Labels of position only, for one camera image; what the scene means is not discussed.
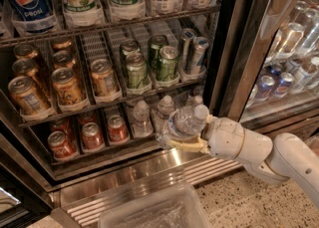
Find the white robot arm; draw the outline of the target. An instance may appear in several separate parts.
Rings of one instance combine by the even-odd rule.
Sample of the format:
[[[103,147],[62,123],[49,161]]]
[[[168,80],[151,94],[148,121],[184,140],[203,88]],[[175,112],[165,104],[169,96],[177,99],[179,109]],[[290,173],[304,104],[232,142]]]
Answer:
[[[191,143],[170,138],[167,144],[187,152],[234,160],[270,184],[292,179],[319,208],[319,157],[292,133],[280,133],[271,139],[227,117],[210,115],[203,138],[198,136]]]

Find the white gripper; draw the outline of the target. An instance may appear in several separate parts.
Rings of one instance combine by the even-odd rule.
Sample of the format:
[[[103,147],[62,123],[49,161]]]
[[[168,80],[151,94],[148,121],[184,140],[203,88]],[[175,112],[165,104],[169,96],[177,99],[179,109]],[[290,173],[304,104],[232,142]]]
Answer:
[[[171,140],[168,145],[186,152],[209,153],[212,157],[234,160],[241,151],[244,142],[244,128],[239,122],[227,117],[216,117],[209,114],[203,139],[196,142],[179,142]]]

